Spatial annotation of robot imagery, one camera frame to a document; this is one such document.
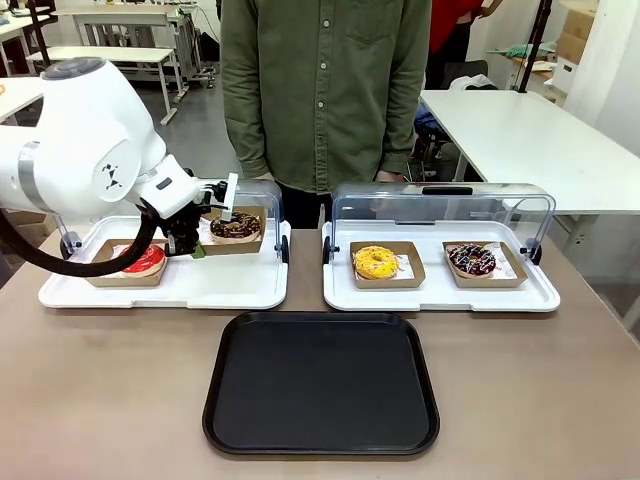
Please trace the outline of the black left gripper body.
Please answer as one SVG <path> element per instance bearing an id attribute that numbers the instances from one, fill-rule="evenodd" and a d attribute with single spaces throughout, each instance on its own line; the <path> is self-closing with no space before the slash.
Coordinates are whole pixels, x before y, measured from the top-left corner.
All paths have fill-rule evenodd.
<path id="1" fill-rule="evenodd" d="M 199 240 L 198 228 L 201 209 L 190 202 L 174 215 L 158 220 L 158 226 L 167 239 L 175 244 L 196 244 Z"/>

